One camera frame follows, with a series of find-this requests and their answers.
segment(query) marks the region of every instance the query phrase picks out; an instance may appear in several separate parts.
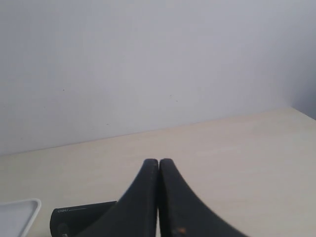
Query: white plastic tray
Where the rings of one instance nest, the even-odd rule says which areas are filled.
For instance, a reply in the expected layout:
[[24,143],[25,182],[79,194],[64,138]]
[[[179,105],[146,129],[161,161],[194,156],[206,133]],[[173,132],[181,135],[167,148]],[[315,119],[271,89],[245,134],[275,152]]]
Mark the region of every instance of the white plastic tray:
[[0,236],[25,237],[41,207],[39,199],[0,202]]

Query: wooden desk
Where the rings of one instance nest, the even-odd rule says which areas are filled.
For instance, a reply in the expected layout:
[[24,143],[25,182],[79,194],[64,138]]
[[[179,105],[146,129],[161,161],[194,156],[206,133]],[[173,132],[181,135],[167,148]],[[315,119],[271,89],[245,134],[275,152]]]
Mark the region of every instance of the wooden desk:
[[316,121],[291,108],[0,157],[0,201],[39,198],[28,236],[49,237],[54,208],[119,199],[145,158],[251,237],[316,236]]

